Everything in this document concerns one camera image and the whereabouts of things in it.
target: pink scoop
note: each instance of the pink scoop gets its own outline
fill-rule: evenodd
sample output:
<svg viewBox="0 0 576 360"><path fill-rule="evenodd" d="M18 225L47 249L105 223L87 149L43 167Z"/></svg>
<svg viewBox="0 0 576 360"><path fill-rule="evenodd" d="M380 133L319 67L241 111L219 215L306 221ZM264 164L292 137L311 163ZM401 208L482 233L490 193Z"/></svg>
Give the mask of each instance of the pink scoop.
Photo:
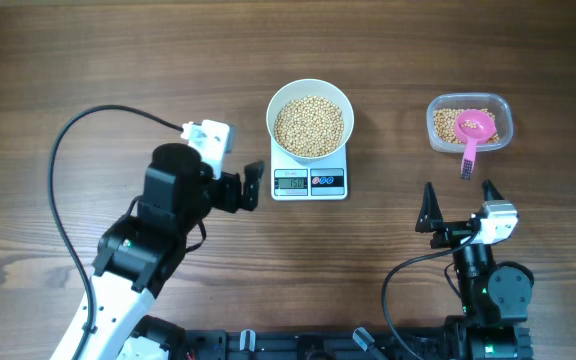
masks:
<svg viewBox="0 0 576 360"><path fill-rule="evenodd" d="M462 125L470 123L477 125L474 128ZM475 155L477 144L485 143L497 131L495 122L483 111L465 110L455 120L455 135L457 139L466 144L464 157L461 160L461 178L470 180L475 168Z"/></svg>

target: wire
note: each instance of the wire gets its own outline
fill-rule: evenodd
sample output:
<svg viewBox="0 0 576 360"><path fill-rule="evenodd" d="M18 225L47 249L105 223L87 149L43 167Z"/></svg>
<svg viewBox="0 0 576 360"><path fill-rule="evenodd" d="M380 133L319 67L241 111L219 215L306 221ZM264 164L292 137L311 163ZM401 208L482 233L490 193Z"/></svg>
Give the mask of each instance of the wire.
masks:
<svg viewBox="0 0 576 360"><path fill-rule="evenodd" d="M84 111L80 112L78 115L76 115L75 117L70 119L70 121L68 121L68 123L66 125L64 125L64 127L61 129L61 131L57 135L57 139L55 140L55 144L53 145L52 151L50 152L50 160L48 163L48 199L50 201L50 210L52 211L52 216L55 220L55 225L57 225L57 230L59 230L59 234L61 235L61 238L63 239L64 244L66 245L66 248L68 249L68 253L70 253L72 260L75 262L75 267L77 267L77 271L79 272L79 275L81 276L81 281L84 283L84 290L86 292L86 299L88 302L88 316L86 318L86 324L84 324L83 335L81 336L81 340L79 340L79 345L77 345L77 350L75 350L75 354L72 357L73 360L78 359L79 356L81 355L81 352L83 351L84 347L86 346L86 341L88 340L88 336L90 335L91 329L93 329L94 315L95 315L95 312L94 312L95 299L93 297L92 285L90 284L90 280L86 276L86 270L84 269L83 265L81 264L81 260L79 259L79 256L77 256L77 252L73 248L72 243L70 242L70 239L68 238L68 235L66 234L66 230L64 229L64 225L61 223L61 218L59 217L59 212L57 211L57 204L55 203L55 190L54 190L54 185L53 185L53 173L55 170L55 159L57 157L57 150L59 149L59 144L61 143L61 140L63 139L64 135L66 135L66 132L77 121L79 121L81 118L85 117L86 115L90 115L92 113L96 113L96 112L104 111L104 110L126 111L129 113L141 115L143 117L146 117L150 120L158 122L159 124L164 125L166 127L169 127L171 129L174 129L174 130L177 130L180 132L184 131L183 128L180 126L171 124L171 123L169 123L163 119L160 119L154 115L151 115L147 112L144 112L144 111L141 111L141 110L138 110L135 108L131 108L128 106L123 106L123 105L100 105L100 106L95 106L95 107L92 107L88 110L84 110Z"/></svg>
<svg viewBox="0 0 576 360"><path fill-rule="evenodd" d="M438 258L441 256L450 255L450 254L455 253L457 251L461 251L463 248L470 245L470 243L474 239L475 239L475 236L473 235L468 240L466 240L466 242L463 242L461 245L457 246L454 249L448 249L448 250L436 252L434 254L428 254L428 255L424 255L424 256L420 256L420 257L416 257L416 258L404 261L403 263L395 266L394 269L390 270L388 275L386 275L386 279L384 279L384 284L381 287L381 308L384 311L384 316L386 317L386 322L388 323L388 327L390 327L392 334L395 336L395 339L397 339L397 341L399 341L399 344L401 345L401 347L404 348L406 351L408 351L412 356L414 356L418 360L424 360L424 359L421 356L417 355L414 351L412 351L412 349L410 349L410 347L408 347L408 345L406 345L404 340L401 338L401 336L397 332L397 329L395 329L395 325L392 323L392 319L390 319L390 313L388 312L388 283L390 282L390 279L397 273L397 271L405 268L406 266L412 265L414 263L418 263L420 261L430 260L430 259Z"/></svg>
<svg viewBox="0 0 576 360"><path fill-rule="evenodd" d="M448 268L450 268L451 266L455 265L455 262L451 262L450 264L448 264L448 266L446 266L444 268L444 276L446 277L446 281L448 281L448 285L450 285L450 288L452 289L452 291L455 292L455 294L457 295L457 297L459 299L461 299L461 294L459 293L459 290L455 287L455 284L452 283L452 279L450 278L450 275L448 275Z"/></svg>

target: kitchen scale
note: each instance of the kitchen scale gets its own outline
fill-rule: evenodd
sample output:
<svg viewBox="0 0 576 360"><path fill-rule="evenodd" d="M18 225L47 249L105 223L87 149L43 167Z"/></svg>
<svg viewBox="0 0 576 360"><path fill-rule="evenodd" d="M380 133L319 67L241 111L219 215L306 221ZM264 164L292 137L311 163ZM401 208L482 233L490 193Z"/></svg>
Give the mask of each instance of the kitchen scale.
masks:
<svg viewBox="0 0 576 360"><path fill-rule="evenodd" d="M342 200L348 195L345 145L323 159L302 164L273 140L270 162L270 191L275 200Z"/></svg>

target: wooden tabletop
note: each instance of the wooden tabletop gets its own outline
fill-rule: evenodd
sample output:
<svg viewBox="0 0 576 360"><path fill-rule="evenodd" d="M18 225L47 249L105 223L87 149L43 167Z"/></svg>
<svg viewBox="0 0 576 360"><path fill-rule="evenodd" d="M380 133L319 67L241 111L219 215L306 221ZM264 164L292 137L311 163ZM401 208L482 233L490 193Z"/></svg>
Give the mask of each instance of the wooden tabletop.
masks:
<svg viewBox="0 0 576 360"><path fill-rule="evenodd" d="M529 321L540 359L576 359L576 2L273 2L0 9L0 359L47 358L83 294L48 208L48 154L79 111L117 103L181 124L238 127L225 170L270 162L264 123L284 84L317 78L355 109L349 197L276 202L268 172L255 212L213 211L208 240L166 284L152 314L188 329L383 329L379 293L398 263L430 252L414 232L424 183L446 220L465 219L490 178L519 209L498 261L535 272ZM491 92L513 112L507 148L431 149L438 95ZM101 234L141 193L152 150L178 134L100 113L66 136L59 210L87 270ZM192 233L189 241L199 234ZM459 314L451 259L395 276L396 324Z"/></svg>

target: transparent bin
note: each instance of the transparent bin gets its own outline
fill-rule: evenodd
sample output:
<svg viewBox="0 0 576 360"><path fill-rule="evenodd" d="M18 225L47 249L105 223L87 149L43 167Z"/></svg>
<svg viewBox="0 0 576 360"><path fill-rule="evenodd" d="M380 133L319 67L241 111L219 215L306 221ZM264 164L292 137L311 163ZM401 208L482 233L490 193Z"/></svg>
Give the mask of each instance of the transparent bin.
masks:
<svg viewBox="0 0 576 360"><path fill-rule="evenodd" d="M495 126L499 134L499 142L494 144L478 144L477 151L492 151L503 148L510 143L514 132L512 115L506 100L499 95L487 93L461 93L438 96L428 105L426 125L430 146L440 152L463 153L465 144L452 144L441 140L435 130L433 112L442 109L488 109L495 115Z"/></svg>

